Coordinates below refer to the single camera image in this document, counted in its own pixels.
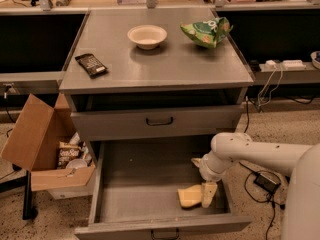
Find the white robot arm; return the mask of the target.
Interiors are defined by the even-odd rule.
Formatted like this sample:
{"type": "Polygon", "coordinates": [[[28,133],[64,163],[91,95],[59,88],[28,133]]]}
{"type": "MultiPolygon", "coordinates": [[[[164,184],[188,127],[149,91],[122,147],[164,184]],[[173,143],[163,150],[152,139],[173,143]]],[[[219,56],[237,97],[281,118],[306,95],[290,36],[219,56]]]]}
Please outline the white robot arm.
{"type": "Polygon", "coordinates": [[[246,160],[290,178],[282,240],[320,240],[320,144],[255,142],[246,133],[218,133],[211,150],[192,162],[207,182],[217,182],[246,160]]]}

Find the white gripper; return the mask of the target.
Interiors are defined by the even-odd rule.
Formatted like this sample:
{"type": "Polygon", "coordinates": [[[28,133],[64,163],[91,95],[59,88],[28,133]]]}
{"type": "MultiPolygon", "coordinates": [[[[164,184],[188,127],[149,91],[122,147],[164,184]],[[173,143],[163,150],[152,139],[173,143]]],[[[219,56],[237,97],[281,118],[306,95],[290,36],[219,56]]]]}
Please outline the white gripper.
{"type": "Polygon", "coordinates": [[[219,158],[213,151],[205,154],[202,158],[192,158],[191,162],[199,168],[201,177],[206,181],[201,186],[201,205],[203,208],[208,208],[217,191],[216,182],[230,167],[230,162],[219,158]]]}

